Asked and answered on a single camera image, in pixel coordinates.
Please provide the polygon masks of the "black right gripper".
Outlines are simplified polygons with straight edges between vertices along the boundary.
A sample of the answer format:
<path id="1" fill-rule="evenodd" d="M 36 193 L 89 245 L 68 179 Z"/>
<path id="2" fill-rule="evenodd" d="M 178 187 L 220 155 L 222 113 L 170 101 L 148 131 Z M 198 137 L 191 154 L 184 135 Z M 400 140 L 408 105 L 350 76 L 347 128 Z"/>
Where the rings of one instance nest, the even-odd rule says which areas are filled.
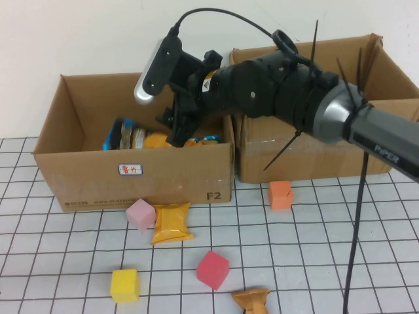
<path id="1" fill-rule="evenodd" d="M 209 50 L 204 54 L 204 59 L 199 60 L 183 52 L 183 59 L 185 61 L 183 106 L 181 97 L 174 96 L 172 106 L 166 107 L 164 112 L 156 117 L 159 123 L 172 130 L 166 142 L 173 147 L 184 147 L 201 126 L 203 117 L 223 108 L 218 87 L 223 70 L 222 55 Z"/>

